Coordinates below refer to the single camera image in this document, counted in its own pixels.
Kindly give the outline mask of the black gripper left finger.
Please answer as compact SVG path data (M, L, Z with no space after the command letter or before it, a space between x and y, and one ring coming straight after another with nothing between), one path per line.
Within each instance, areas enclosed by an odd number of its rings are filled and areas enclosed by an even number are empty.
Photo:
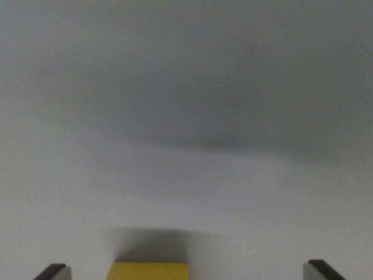
M71 280L71 267L66 264L50 264L34 280Z

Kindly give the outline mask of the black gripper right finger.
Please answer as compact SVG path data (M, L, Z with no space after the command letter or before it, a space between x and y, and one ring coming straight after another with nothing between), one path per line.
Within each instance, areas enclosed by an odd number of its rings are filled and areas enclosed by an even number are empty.
M303 280L346 280L324 260L309 260L302 266Z

